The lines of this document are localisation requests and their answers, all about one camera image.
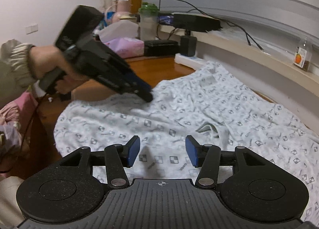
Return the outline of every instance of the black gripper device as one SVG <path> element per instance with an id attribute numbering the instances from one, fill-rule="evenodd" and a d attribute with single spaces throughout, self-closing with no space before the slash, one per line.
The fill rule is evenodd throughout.
<path id="1" fill-rule="evenodd" d="M 77 72 L 119 94 L 134 93 L 144 101 L 151 102 L 151 86 L 140 79 L 128 63 L 108 46 L 94 40 L 92 32 L 103 17 L 97 9 L 79 5 L 64 26 L 55 46 Z M 56 82 L 65 75 L 63 70 L 55 68 L 40 80 L 39 87 L 53 95 L 56 93 Z"/>
<path id="2" fill-rule="evenodd" d="M 17 203 L 26 219 L 18 228 L 315 228 L 300 220 L 309 194 L 298 178 L 244 146 L 222 151 L 187 136 L 185 147 L 189 168 L 201 167 L 195 184 L 164 178 L 130 184 L 124 167 L 139 154 L 138 136 L 104 151 L 83 146 L 21 184 Z M 93 166 L 105 166 L 107 184 L 92 176 Z M 220 166 L 233 171 L 223 183 Z"/>

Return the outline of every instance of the circular pad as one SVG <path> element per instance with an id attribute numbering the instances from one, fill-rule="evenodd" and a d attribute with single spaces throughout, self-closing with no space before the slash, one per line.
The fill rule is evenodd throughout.
<path id="1" fill-rule="evenodd" d="M 286 193 L 283 184 L 268 179 L 253 181 L 249 184 L 248 190 L 254 197 L 262 200 L 276 200 Z"/>
<path id="2" fill-rule="evenodd" d="M 26 218 L 63 224 L 92 212 L 102 201 L 102 184 L 78 167 L 48 167 L 25 180 L 17 190 L 17 203 Z"/>
<path id="3" fill-rule="evenodd" d="M 265 165 L 243 168 L 229 177 L 221 185 L 221 198 L 241 217 L 279 223 L 299 218 L 309 193 L 298 178 L 279 167 Z"/>
<path id="4" fill-rule="evenodd" d="M 71 197 L 76 190 L 77 186 L 71 181 L 53 180 L 44 183 L 39 193 L 48 200 L 59 201 Z"/>

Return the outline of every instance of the clear plastic container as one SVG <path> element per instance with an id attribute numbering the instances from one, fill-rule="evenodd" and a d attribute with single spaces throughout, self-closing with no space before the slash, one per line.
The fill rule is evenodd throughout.
<path id="1" fill-rule="evenodd" d="M 142 41 L 155 40 L 158 19 L 157 6 L 144 2 L 138 13 L 140 15 L 140 39 Z"/>
<path id="2" fill-rule="evenodd" d="M 106 43 L 120 37 L 135 38 L 138 35 L 138 24 L 121 20 L 98 32 L 101 42 Z"/>
<path id="3" fill-rule="evenodd" d="M 301 70 L 307 72 L 312 57 L 312 44 L 307 38 L 301 38 L 295 51 L 293 63 Z"/>

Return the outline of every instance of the pink clothing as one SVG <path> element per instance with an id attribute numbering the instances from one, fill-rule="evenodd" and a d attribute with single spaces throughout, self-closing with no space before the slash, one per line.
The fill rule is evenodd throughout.
<path id="1" fill-rule="evenodd" d="M 19 107 L 12 101 L 0 110 L 0 125 L 7 124 L 10 121 L 19 122 Z"/>
<path id="2" fill-rule="evenodd" d="M 38 102 L 29 92 L 24 92 L 19 98 L 17 98 L 13 102 L 17 104 L 20 110 L 20 133 L 24 134 L 27 129 L 28 122 L 31 119 L 33 112 L 35 111 L 36 106 L 38 105 Z"/>

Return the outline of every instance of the cable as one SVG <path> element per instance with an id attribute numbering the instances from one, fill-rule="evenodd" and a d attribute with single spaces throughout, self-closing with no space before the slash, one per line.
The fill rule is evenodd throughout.
<path id="1" fill-rule="evenodd" d="M 197 11 L 199 11 L 200 13 L 202 13 L 203 15 L 206 15 L 206 16 L 209 16 L 209 17 L 211 17 L 211 18 L 213 18 L 213 19 L 216 19 L 216 20 L 225 22 L 225 23 L 228 24 L 229 26 L 231 26 L 230 24 L 232 24 L 233 27 L 238 27 L 238 28 L 240 28 L 240 29 L 245 33 L 245 35 L 246 35 L 248 45 L 251 45 L 250 40 L 249 40 L 249 38 L 248 38 L 248 37 L 250 37 L 250 38 L 253 40 L 253 42 L 258 46 L 258 48 L 259 48 L 260 50 L 263 50 L 263 48 L 255 41 L 255 39 L 252 38 L 251 35 L 250 35 L 249 33 L 247 33 L 247 31 L 246 31 L 244 28 L 242 28 L 240 25 L 235 24 L 235 23 L 233 23 L 232 21 L 229 21 L 229 20 L 226 20 L 226 19 L 222 19 L 222 18 L 217 18 L 217 17 L 215 17 L 215 16 L 212 16 L 212 15 L 210 15 L 210 14 L 207 14 L 207 13 L 205 13 L 204 11 L 198 9 L 198 8 L 195 7 L 193 4 L 191 4 L 191 3 L 189 3 L 189 2 L 187 2 L 187 1 L 185 1 L 185 0 L 177 0 L 177 1 L 181 1 L 181 2 L 184 2 L 184 3 L 186 3 L 186 4 L 190 5 L 190 6 L 192 6 L 192 7 L 194 8 L 194 9 L 192 9 L 192 10 L 197 10 Z"/>
<path id="2" fill-rule="evenodd" d="M 34 118 L 34 116 L 35 116 L 35 114 L 36 114 L 36 112 L 37 112 L 39 106 L 41 105 L 43 99 L 46 97 L 46 95 L 47 95 L 47 93 L 39 100 L 38 105 L 36 106 L 35 110 L 34 110 L 33 113 L 32 113 L 32 116 L 31 116 L 31 118 L 30 118 L 30 120 L 29 120 L 29 122 L 28 122 L 28 124 L 27 124 L 26 130 L 25 130 L 24 135 L 23 135 L 23 138 L 22 138 L 22 142 L 21 142 L 19 154 L 17 154 L 17 157 L 16 157 L 16 159 L 15 159 L 15 161 L 14 161 L 12 167 L 11 167 L 9 170 L 7 170 L 7 171 L 0 171 L 0 174 L 8 173 L 8 172 L 10 172 L 10 171 L 14 168 L 14 165 L 16 164 L 16 162 L 17 162 L 17 160 L 18 160 L 18 158 L 19 158 L 19 155 L 20 155 L 20 153 L 21 153 L 21 151 L 22 151 L 23 143 L 24 143 L 24 140 L 25 140 L 25 138 L 26 138 L 27 132 L 28 132 L 28 130 L 29 130 L 29 126 L 31 125 L 31 122 L 32 122 L 32 120 L 33 120 L 33 118 Z"/>
<path id="3" fill-rule="evenodd" d="M 193 8 L 193 9 L 191 9 L 191 10 L 188 10 L 186 13 L 192 12 L 192 11 L 194 11 L 194 10 L 197 10 L 197 9 Z"/>
<path id="4" fill-rule="evenodd" d="M 157 24 L 157 28 L 156 28 L 156 37 L 157 37 L 158 39 L 160 39 L 160 38 L 159 38 L 159 25 L 160 25 L 160 23 Z"/>
<path id="5" fill-rule="evenodd" d="M 167 38 L 167 40 L 169 40 L 171 38 L 171 36 L 174 34 L 174 32 L 177 30 L 178 28 L 174 28 L 170 33 L 169 36 Z"/>

